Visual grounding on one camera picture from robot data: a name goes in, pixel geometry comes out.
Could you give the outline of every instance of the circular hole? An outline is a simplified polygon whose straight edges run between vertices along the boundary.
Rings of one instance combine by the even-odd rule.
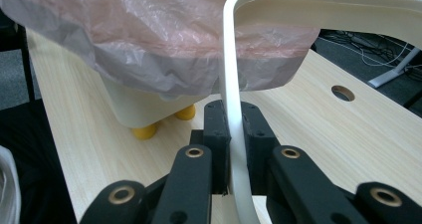
[[[354,93],[346,87],[342,86],[333,86],[331,88],[332,93],[339,99],[352,102],[354,101]]]
[[[128,202],[134,196],[134,189],[131,186],[120,186],[115,188],[108,196],[108,201],[119,205]]]
[[[256,135],[257,136],[265,136],[265,133],[262,130],[258,130]]]
[[[335,224],[350,224],[350,220],[340,213],[332,213],[331,214],[331,221]]]
[[[129,192],[127,190],[120,190],[114,195],[114,197],[117,198],[117,199],[122,199],[122,198],[126,197],[128,194],[129,194]]]
[[[400,197],[385,188],[374,187],[370,189],[370,194],[375,200],[387,206],[399,207],[402,204]]]
[[[182,211],[175,211],[171,213],[170,222],[173,224],[183,224],[187,221],[187,215]]]
[[[301,154],[298,151],[296,151],[292,148],[283,149],[282,155],[284,155],[285,157],[288,157],[288,158],[298,158],[299,156],[301,156]]]
[[[202,154],[204,154],[204,151],[200,148],[193,147],[186,150],[188,157],[200,157]]]

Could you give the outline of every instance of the plastic bag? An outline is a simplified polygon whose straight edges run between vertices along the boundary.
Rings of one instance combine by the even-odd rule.
[[[0,145],[0,221],[18,224],[21,216],[21,189],[15,160],[9,149]]]
[[[0,6],[16,22],[75,52],[119,84],[206,96],[218,84],[225,1],[0,0]],[[318,31],[268,24],[238,28],[242,90],[288,82]]]

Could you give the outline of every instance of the white object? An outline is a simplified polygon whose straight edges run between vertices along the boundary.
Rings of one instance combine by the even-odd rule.
[[[109,105],[118,122],[132,128],[153,124],[206,98],[160,96],[126,87],[104,77],[102,79]]]
[[[394,69],[381,74],[380,76],[370,80],[368,84],[372,86],[373,88],[379,88],[380,86],[390,82],[391,80],[399,77],[404,73],[404,68],[409,64],[412,59],[418,55],[420,50],[418,48],[413,48],[412,51],[410,51],[409,54],[403,59],[403,61],[400,62],[400,64],[397,65]]]
[[[227,0],[221,94],[232,140],[226,220],[259,223],[246,163],[237,81],[235,27],[256,22],[385,34],[422,47],[422,0]]]
[[[21,216],[21,189],[15,160],[0,145],[0,222],[18,224]]]

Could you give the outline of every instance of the gray carpet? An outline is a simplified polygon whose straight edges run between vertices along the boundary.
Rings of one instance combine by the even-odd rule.
[[[40,99],[34,70],[35,98]],[[29,101],[26,88],[21,52],[18,50],[0,52],[0,110],[15,107]]]
[[[317,52],[337,64],[358,79],[367,82],[390,70],[387,67],[370,67],[362,62],[360,54],[353,53],[342,46],[322,39],[316,41]],[[41,97],[37,80],[33,72],[35,96]],[[422,89],[422,83],[402,75],[377,90],[395,102],[403,105]],[[0,53],[0,110],[14,107],[28,101],[22,59],[19,51]],[[422,117],[422,100],[410,110]]]

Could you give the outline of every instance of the brass insert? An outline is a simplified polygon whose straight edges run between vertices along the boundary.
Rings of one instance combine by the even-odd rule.
[[[301,154],[298,151],[296,151],[292,148],[284,148],[282,150],[282,155],[284,155],[285,157],[288,157],[288,158],[298,158],[298,157],[301,156]]]
[[[134,196],[134,189],[131,186],[120,186],[115,188],[108,196],[108,201],[119,205],[128,202]]]
[[[204,151],[201,148],[192,147],[187,149],[185,153],[188,157],[200,157],[204,154]]]
[[[373,187],[370,189],[370,195],[378,202],[387,206],[399,207],[402,204],[400,197],[385,188]]]

